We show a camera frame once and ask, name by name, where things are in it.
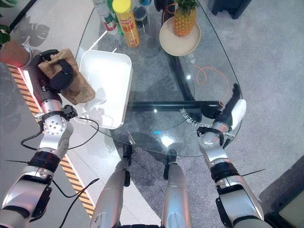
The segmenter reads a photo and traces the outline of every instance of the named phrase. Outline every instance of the pineapple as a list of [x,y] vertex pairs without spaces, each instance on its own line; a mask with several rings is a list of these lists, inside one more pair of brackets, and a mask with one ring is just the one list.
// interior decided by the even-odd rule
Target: pineapple
[[196,0],[175,0],[178,4],[174,17],[174,32],[179,37],[188,35],[195,24],[196,11],[195,7],[199,4]]

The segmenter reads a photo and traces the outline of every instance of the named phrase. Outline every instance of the yellow cap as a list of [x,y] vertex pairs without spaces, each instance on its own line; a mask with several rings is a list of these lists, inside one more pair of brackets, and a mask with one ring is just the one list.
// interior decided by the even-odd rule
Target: yellow cap
[[114,0],[112,7],[115,13],[127,13],[131,8],[131,0]]

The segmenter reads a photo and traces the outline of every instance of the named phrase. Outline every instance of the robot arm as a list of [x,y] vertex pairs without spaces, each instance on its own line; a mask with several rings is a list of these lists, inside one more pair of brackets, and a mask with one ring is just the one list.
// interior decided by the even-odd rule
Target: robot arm
[[223,224],[229,228],[270,228],[264,222],[258,200],[222,148],[223,134],[234,129],[246,111],[246,102],[239,99],[237,84],[233,92],[225,110],[215,119],[212,127],[198,129],[199,147],[219,194],[216,205]]
[[27,67],[33,94],[43,110],[41,120],[44,136],[39,148],[7,193],[0,210],[0,227],[27,228],[29,223],[43,216],[51,194],[49,186],[54,172],[68,150],[73,133],[70,118],[77,115],[69,105],[62,108],[57,91],[49,86],[49,79],[38,64],[55,54],[50,50],[37,55]]

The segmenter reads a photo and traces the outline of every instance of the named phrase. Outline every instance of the white tray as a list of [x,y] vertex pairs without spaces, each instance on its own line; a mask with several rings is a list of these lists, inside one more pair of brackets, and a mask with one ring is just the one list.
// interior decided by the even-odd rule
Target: white tray
[[81,58],[80,72],[96,95],[75,106],[78,115],[98,121],[100,127],[123,125],[132,80],[132,62],[124,54],[89,50]]

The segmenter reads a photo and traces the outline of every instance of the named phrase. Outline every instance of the plate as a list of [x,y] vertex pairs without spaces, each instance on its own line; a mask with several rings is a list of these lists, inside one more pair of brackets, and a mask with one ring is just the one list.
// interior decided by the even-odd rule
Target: plate
[[75,106],[79,116],[97,121],[102,128],[120,127],[132,81],[131,59],[124,54],[89,50],[82,55],[79,71],[95,90],[93,100]]
[[197,22],[191,33],[184,37],[178,37],[173,29],[174,17],[166,20],[160,30],[161,47],[170,55],[184,56],[191,53],[199,44],[200,27]]

